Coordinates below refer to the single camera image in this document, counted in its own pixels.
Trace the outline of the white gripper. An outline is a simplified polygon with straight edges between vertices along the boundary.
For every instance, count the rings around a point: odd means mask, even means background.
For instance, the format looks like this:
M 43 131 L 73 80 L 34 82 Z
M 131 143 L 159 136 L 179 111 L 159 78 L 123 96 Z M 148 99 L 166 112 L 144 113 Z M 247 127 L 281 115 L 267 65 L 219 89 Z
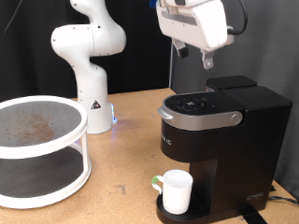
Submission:
M 189 56 L 185 43 L 201 49 L 203 67 L 214 66 L 216 49 L 232 44 L 221 0 L 157 0 L 162 33 L 172 39 L 179 58 Z

